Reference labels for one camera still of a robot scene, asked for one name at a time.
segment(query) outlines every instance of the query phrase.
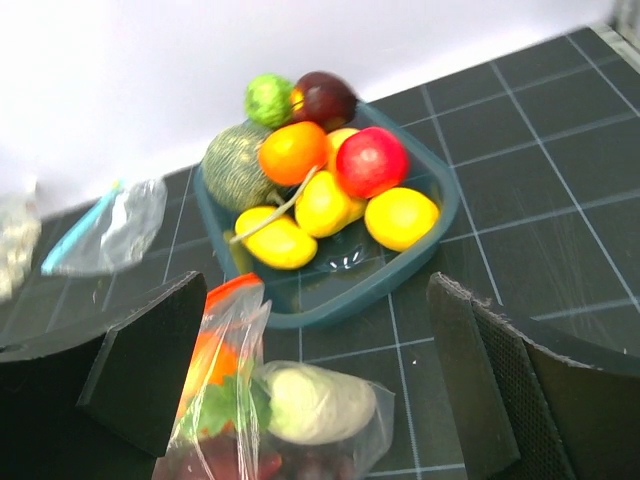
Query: black cutting mat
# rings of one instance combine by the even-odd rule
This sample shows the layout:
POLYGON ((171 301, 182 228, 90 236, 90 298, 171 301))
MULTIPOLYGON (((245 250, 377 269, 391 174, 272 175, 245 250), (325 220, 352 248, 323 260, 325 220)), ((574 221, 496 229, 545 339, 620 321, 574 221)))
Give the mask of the black cutting mat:
POLYGON ((40 265, 47 253, 90 206, 46 222, 33 254, 32 273, 11 301, 0 304, 0 344, 88 319, 186 271, 200 271, 209 286, 220 285, 223 273, 200 219, 192 170, 166 179, 168 198, 162 227, 144 260, 130 270, 86 279, 42 277, 40 265))
MULTIPOLYGON (((433 260, 395 292, 323 331, 267 331, 265 357, 303 359, 396 393, 395 437, 371 478, 466 478, 429 321, 442 271, 487 297, 606 347, 640 355, 640 76, 590 30, 376 102, 454 165, 464 205, 433 260)), ((113 277, 32 274, 0 305, 0 343, 70 325, 188 270, 223 273, 192 170, 167 179, 145 260, 113 277)), ((44 226, 34 258, 86 211, 44 226)))

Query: teal plastic tray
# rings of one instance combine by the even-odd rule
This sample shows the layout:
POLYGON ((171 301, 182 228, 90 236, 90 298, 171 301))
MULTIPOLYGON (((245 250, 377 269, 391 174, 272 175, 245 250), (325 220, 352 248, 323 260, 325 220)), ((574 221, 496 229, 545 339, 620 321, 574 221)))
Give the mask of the teal plastic tray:
POLYGON ((440 208, 433 229, 409 250, 398 254, 381 247, 359 220, 337 235, 319 241, 318 253, 298 271, 273 270, 240 244, 231 249, 237 214, 220 207, 207 192, 200 168, 194 188, 202 218, 227 280, 253 271, 265 283, 273 302, 267 327, 276 329, 328 326, 362 311, 420 269, 435 253, 451 226, 459 193, 450 167, 393 121, 367 104, 358 105, 356 128, 379 126, 392 132, 407 149, 411 168, 404 186, 427 195, 440 208))

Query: blue zipper seal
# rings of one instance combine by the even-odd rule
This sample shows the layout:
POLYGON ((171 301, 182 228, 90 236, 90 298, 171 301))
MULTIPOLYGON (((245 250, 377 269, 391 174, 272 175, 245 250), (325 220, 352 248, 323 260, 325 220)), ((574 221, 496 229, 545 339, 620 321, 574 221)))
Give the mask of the blue zipper seal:
POLYGON ((42 275, 53 275, 53 270, 64 260, 69 251, 78 243, 78 240, 93 226, 98 217, 100 217, 114 201, 116 195, 120 193, 122 188, 122 182, 116 182, 111 191, 98 200, 98 203, 85 213, 71 230, 64 234, 58 243, 56 243, 55 247, 49 252, 44 262, 42 262, 42 266, 40 267, 40 273, 42 275))

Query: clear plastic bag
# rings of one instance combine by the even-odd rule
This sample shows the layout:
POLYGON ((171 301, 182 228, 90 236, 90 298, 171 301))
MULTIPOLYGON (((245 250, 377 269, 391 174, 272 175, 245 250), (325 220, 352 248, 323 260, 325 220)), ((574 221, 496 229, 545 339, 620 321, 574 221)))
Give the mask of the clear plastic bag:
POLYGON ((294 362, 254 373, 270 395, 272 447, 283 456, 278 480, 359 480, 393 441, 395 395, 381 385, 294 362))
POLYGON ((301 363, 263 365, 263 295, 254 274, 208 295, 153 480, 357 480, 389 449, 391 392, 301 363))
POLYGON ((261 444, 269 422, 262 363, 271 303, 253 274, 207 296, 167 455, 153 480, 270 480, 281 457, 261 444))
POLYGON ((35 191, 0 199, 0 302, 9 300, 29 275, 41 231, 35 191))
POLYGON ((162 226, 166 203, 162 179, 116 184, 56 244, 41 273, 102 275, 139 263, 162 226))

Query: cantaloupe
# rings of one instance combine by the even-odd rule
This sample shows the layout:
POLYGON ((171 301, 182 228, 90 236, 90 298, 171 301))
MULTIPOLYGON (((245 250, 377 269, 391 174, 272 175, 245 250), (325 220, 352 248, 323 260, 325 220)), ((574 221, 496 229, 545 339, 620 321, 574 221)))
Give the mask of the cantaloupe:
POLYGON ((273 204, 283 190, 262 172, 258 151, 271 130, 252 122, 222 131, 202 159, 204 183, 218 204, 233 212, 273 204))

